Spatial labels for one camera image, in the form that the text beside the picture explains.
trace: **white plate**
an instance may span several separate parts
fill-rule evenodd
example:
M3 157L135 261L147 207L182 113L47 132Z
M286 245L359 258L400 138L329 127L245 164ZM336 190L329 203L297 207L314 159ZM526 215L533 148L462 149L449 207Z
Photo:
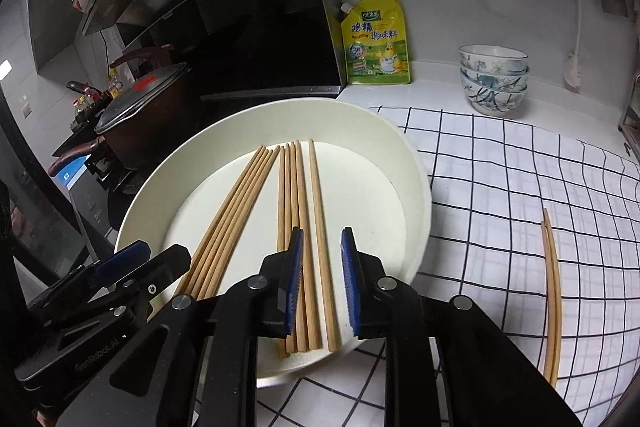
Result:
M318 299L322 349L280 360L276 341L258 343L258 386L298 378L319 363L358 345L349 325L340 232L352 227L360 251L380 257L385 271L410 282L429 237L431 195L422 163L393 123L354 105L323 99L273 102L237 113L197 134L172 153L145 182L124 219L116 249L137 239L153 254L177 243L193 254L236 178L263 144L302 142L314 253L320 289L308 147L318 153L322 202L334 294L343 346L329 356L322 299ZM276 251L278 166L274 163L225 271L220 293L255 274ZM177 282L154 299L155 309L173 295Z

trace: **pot lid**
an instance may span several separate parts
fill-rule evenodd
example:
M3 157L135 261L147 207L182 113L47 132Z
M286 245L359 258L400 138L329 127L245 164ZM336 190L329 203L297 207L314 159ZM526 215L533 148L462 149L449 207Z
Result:
M100 115L96 134L103 134L117 124L136 115L147 103L171 86L187 69L187 64L171 64L147 73L133 86L113 100Z

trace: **pot handle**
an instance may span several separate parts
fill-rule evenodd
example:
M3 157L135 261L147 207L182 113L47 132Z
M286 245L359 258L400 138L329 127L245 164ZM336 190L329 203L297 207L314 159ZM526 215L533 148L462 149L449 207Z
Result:
M55 178L58 173L62 171L62 169L64 169L67 165L69 165L69 163L71 163L73 160L77 160L82 156L87 156L91 153L94 153L95 151L100 149L100 147L102 147L103 143L104 136L98 136L91 142L82 143L76 147L73 147L73 149L69 149L51 164L49 169L47 169L47 174L52 178Z
M163 46L151 48L138 48L130 51L129 53L125 53L122 57L116 58L111 64L109 64L109 67L116 68L128 60L142 58L143 60L151 62L151 67L154 70L158 70L163 66L169 66L171 64L171 55L169 52L173 48L173 44L164 44Z
M84 88L87 84L83 84L82 82L78 82L77 80L70 80L66 83L66 89L71 89L72 91L78 92L80 94L84 94Z

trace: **red label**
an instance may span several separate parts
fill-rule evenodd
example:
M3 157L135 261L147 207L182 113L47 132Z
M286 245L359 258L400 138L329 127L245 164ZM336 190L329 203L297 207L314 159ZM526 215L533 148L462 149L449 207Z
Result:
M142 90L145 88L147 84L151 84L154 80L157 80L157 79L158 79L157 76L153 76L152 74L150 74L149 76L146 76L145 78L141 78L139 81L133 84L133 87L131 87L131 89L135 89L136 91Z

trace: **cooking pot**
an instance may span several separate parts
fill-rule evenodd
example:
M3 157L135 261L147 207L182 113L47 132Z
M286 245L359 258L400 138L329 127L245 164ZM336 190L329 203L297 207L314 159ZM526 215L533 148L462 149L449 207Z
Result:
M105 146L130 170L161 162L193 134L195 99L185 63L147 73L105 108L95 126L98 137L60 156L49 176Z

